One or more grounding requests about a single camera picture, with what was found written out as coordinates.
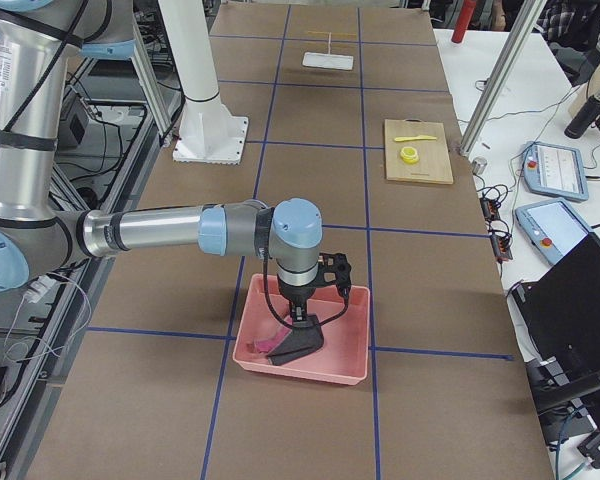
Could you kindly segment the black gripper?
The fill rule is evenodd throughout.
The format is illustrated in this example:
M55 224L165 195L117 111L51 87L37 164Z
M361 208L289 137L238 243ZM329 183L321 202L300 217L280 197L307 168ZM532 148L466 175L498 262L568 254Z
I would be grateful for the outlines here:
M294 286L279 282L278 289L280 294L289 302L290 318L293 323L306 320L310 316L307 302L316 291L314 286Z

